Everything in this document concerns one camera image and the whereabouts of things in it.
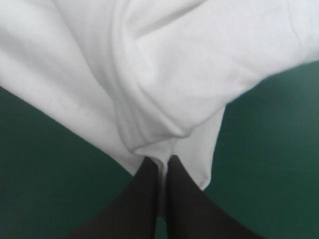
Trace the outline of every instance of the fabric fold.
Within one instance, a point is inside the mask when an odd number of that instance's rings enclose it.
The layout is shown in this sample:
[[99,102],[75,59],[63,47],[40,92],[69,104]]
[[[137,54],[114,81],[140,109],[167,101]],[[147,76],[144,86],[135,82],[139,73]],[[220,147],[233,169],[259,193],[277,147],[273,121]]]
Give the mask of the fabric fold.
[[0,85],[132,174],[179,155],[203,189],[227,103],[319,59],[318,2],[0,0]]

